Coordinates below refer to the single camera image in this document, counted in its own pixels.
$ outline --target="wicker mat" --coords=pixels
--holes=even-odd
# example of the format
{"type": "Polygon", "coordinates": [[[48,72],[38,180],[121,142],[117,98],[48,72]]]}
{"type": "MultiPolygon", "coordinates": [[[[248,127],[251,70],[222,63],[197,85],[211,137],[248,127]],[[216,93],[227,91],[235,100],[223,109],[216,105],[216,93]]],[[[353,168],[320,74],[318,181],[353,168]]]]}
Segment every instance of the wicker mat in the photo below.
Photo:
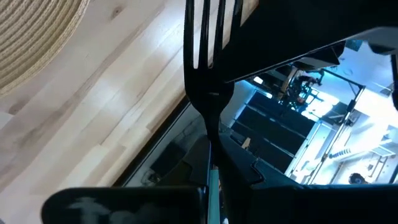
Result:
{"type": "Polygon", "coordinates": [[[43,69],[90,0],[0,0],[0,97],[43,69]]]}

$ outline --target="fork tine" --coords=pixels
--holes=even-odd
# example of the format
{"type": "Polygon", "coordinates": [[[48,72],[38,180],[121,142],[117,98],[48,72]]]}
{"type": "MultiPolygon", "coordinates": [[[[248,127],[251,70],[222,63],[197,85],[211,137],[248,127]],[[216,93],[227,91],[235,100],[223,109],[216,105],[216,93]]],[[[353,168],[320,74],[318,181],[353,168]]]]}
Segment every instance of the fork tine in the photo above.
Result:
{"type": "Polygon", "coordinates": [[[216,25],[216,37],[214,43],[214,54],[213,54],[213,64],[223,49],[223,31],[224,31],[224,15],[225,15],[225,3],[226,0],[220,0],[218,3],[217,12],[217,25],[216,25]]]}
{"type": "Polygon", "coordinates": [[[235,0],[230,39],[234,38],[235,33],[241,27],[242,9],[243,9],[243,0],[235,0]]]}
{"type": "Polygon", "coordinates": [[[183,61],[184,68],[193,68],[193,12],[195,0],[187,0],[185,6],[183,61]]]}
{"type": "Polygon", "coordinates": [[[198,68],[205,68],[208,65],[209,18],[210,0],[205,0],[205,2],[203,3],[203,15],[201,18],[198,68]]]}

